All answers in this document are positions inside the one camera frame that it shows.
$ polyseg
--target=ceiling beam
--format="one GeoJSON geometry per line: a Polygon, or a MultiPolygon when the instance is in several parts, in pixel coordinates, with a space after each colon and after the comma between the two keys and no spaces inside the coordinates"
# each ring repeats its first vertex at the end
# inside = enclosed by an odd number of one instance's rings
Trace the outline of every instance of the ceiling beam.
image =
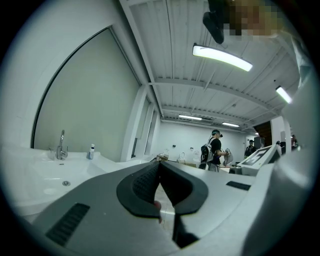
{"type": "MultiPolygon", "coordinates": [[[[170,78],[156,78],[154,82],[151,82],[149,84],[157,85],[157,86],[188,86],[188,87],[201,88],[201,89],[203,89],[206,86],[204,82],[200,82],[200,81],[191,81],[186,79],[170,79],[170,78]]],[[[212,84],[212,83],[208,84],[207,90],[208,89],[224,92],[226,94],[230,94],[233,96],[237,96],[241,99],[255,103],[265,110],[273,112],[271,106],[243,92],[230,89],[228,87],[220,86],[218,84],[212,84]]]]}
{"type": "Polygon", "coordinates": [[[279,115],[274,115],[274,116],[269,117],[269,118],[266,118],[266,119],[264,119],[264,120],[261,120],[261,121],[255,122],[255,123],[253,123],[253,124],[249,125],[248,127],[246,127],[246,128],[244,128],[244,129],[242,129],[241,131],[245,131],[245,130],[248,130],[248,129],[252,128],[252,127],[255,127],[255,126],[261,125],[261,124],[263,124],[263,123],[265,123],[265,122],[271,121],[272,119],[277,118],[278,116],[279,116],[279,115]]]}
{"type": "Polygon", "coordinates": [[[277,51],[269,58],[263,68],[254,76],[251,82],[241,92],[246,94],[259,87],[259,84],[272,72],[273,68],[285,57],[286,51],[279,45],[277,51]]]}
{"type": "Polygon", "coordinates": [[[127,4],[129,6],[135,6],[135,5],[140,5],[140,4],[144,4],[151,1],[155,1],[155,0],[127,0],[127,4]]]}
{"type": "MultiPolygon", "coordinates": [[[[281,106],[284,106],[284,105],[285,105],[285,103],[280,103],[279,105],[275,106],[272,110],[275,110],[275,109],[277,109],[277,108],[279,108],[279,107],[281,107],[281,106]]],[[[241,125],[242,125],[242,124],[245,124],[245,123],[248,123],[249,121],[251,121],[251,120],[253,120],[253,119],[256,119],[256,118],[258,118],[258,117],[261,117],[261,116],[263,116],[263,115],[265,115],[265,114],[267,114],[267,113],[269,113],[269,112],[270,112],[270,110],[267,111],[267,112],[263,112],[263,113],[261,113],[261,114],[258,114],[258,115],[256,115],[255,117],[252,117],[252,118],[250,118],[249,120],[242,122],[241,125]]]]}
{"type": "MultiPolygon", "coordinates": [[[[215,75],[215,73],[216,73],[216,70],[217,70],[216,68],[213,70],[213,72],[212,72],[209,80],[206,82],[206,84],[205,84],[205,86],[204,86],[204,88],[203,88],[203,93],[206,92],[206,90],[207,90],[207,88],[208,88],[208,86],[209,86],[212,78],[214,77],[214,75],[215,75]]],[[[193,111],[195,110],[195,108],[198,107],[199,102],[201,102],[203,98],[204,98],[204,94],[200,95],[200,100],[197,100],[197,101],[196,101],[196,104],[194,104],[191,112],[193,112],[193,111]]]]}
{"type": "Polygon", "coordinates": [[[228,129],[219,125],[211,126],[211,125],[205,125],[201,123],[194,123],[194,122],[188,122],[188,121],[173,121],[173,120],[166,120],[166,119],[161,119],[161,121],[164,123],[171,123],[171,124],[184,125],[184,126],[195,126],[195,127],[209,128],[209,129],[219,129],[219,131],[226,131],[226,132],[233,132],[233,133],[240,133],[240,134],[246,133],[243,130],[228,129]]]}
{"type": "MultiPolygon", "coordinates": [[[[170,111],[170,112],[175,112],[180,114],[189,114],[189,115],[191,115],[191,110],[192,110],[191,108],[184,108],[184,107],[177,107],[177,106],[163,106],[162,109],[164,111],[170,111]]],[[[210,117],[210,118],[229,120],[235,123],[243,123],[245,121],[243,118],[229,116],[226,114],[219,114],[219,113],[213,113],[213,112],[208,112],[203,110],[197,110],[197,109],[194,110],[192,114],[210,117]]]]}
{"type": "Polygon", "coordinates": [[[291,59],[294,63],[297,63],[297,57],[295,54],[295,50],[293,46],[291,47],[289,43],[283,38],[283,36],[278,36],[277,41],[280,43],[280,45],[287,51],[287,53],[290,55],[291,59]]]}
{"type": "Polygon", "coordinates": [[[156,92],[152,90],[151,85],[148,85],[146,89],[147,89],[146,95],[149,101],[154,104],[154,110],[162,114],[163,110],[162,110],[162,107],[158,104],[156,92]]]}
{"type": "MultiPolygon", "coordinates": [[[[150,81],[154,82],[155,78],[154,78],[154,75],[152,73],[152,69],[151,69],[151,65],[150,65],[149,59],[148,59],[148,55],[147,55],[144,43],[142,41],[140,32],[138,30],[138,27],[137,27],[137,24],[136,24],[136,21],[135,21],[135,18],[133,16],[132,12],[131,12],[130,5],[128,4],[128,2],[129,1],[127,1],[127,0],[120,0],[122,9],[123,9],[124,14],[125,14],[128,22],[129,22],[129,25],[130,25],[131,30],[133,32],[135,41],[136,41],[136,43],[137,43],[137,45],[139,47],[140,53],[142,55],[142,59],[144,61],[146,70],[147,70],[148,75],[150,77],[150,81]]],[[[159,96],[157,87],[154,84],[152,84],[152,87],[153,87],[153,90],[154,90],[154,94],[155,94],[155,97],[156,97],[157,104],[158,104],[158,106],[160,108],[160,112],[161,112],[161,114],[163,114],[163,110],[162,110],[162,106],[161,106],[161,100],[160,100],[160,96],[159,96]]]]}

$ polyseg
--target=black grille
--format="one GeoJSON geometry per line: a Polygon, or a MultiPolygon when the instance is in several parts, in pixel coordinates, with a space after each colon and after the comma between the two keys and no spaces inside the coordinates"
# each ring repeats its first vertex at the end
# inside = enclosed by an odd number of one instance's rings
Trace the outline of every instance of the black grille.
{"type": "Polygon", "coordinates": [[[243,184],[235,181],[229,181],[226,185],[240,189],[240,190],[246,190],[246,191],[248,191],[251,187],[251,185],[247,185],[247,184],[243,184]]]}
{"type": "Polygon", "coordinates": [[[159,186],[158,164],[133,181],[133,192],[140,199],[153,204],[159,186]]]}
{"type": "Polygon", "coordinates": [[[64,246],[89,209],[88,205],[76,203],[45,235],[57,244],[64,246]]]}

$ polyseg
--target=ceiling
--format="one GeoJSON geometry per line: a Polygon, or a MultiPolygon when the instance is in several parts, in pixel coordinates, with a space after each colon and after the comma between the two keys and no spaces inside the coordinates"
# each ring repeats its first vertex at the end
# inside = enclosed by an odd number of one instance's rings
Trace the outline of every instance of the ceiling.
{"type": "Polygon", "coordinates": [[[299,71],[289,37],[257,40],[224,31],[216,44],[202,23],[205,0],[120,0],[150,77],[162,119],[186,122],[201,117],[207,126],[222,122],[250,131],[286,105],[275,88],[293,96],[299,71]],[[193,56],[193,44],[210,46],[249,61],[246,72],[230,64],[193,56]]]}

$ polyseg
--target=person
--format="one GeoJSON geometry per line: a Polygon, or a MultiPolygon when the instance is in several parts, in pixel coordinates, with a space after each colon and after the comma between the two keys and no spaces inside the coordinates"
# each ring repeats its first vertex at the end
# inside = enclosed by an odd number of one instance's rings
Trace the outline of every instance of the person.
{"type": "Polygon", "coordinates": [[[251,156],[256,151],[257,151],[257,149],[254,146],[254,141],[252,139],[250,139],[249,146],[246,147],[245,152],[244,152],[244,159],[251,156]]]}
{"type": "Polygon", "coordinates": [[[278,140],[275,144],[278,147],[278,152],[281,153],[280,155],[282,155],[282,150],[281,150],[281,146],[280,146],[280,140],[278,140]]]}
{"type": "Polygon", "coordinates": [[[213,160],[208,162],[209,171],[219,172],[218,165],[221,164],[220,157],[228,154],[227,152],[221,151],[221,141],[219,140],[220,137],[222,137],[222,134],[219,130],[215,129],[212,131],[212,137],[210,138],[209,142],[211,145],[211,151],[213,153],[213,160]]]}
{"type": "Polygon", "coordinates": [[[298,141],[295,135],[292,135],[291,138],[291,147],[297,147],[298,146],[298,141]]]}
{"type": "Polygon", "coordinates": [[[281,147],[281,155],[283,156],[286,153],[286,142],[281,141],[280,142],[280,147],[281,147]]]}

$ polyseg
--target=black t-shirt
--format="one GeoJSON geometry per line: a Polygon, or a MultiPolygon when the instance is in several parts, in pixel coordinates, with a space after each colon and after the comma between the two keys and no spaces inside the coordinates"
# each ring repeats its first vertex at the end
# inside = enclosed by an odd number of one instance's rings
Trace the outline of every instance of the black t-shirt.
{"type": "Polygon", "coordinates": [[[221,142],[218,138],[215,138],[211,141],[211,151],[213,153],[213,160],[210,161],[210,163],[213,163],[215,165],[220,165],[220,156],[217,155],[216,151],[221,150],[221,142]]]}
{"type": "Polygon", "coordinates": [[[256,147],[255,146],[247,146],[246,147],[246,150],[245,150],[245,153],[244,153],[244,156],[245,157],[249,157],[249,156],[251,156],[254,152],[256,152],[257,151],[257,149],[256,149],[256,147]]]}

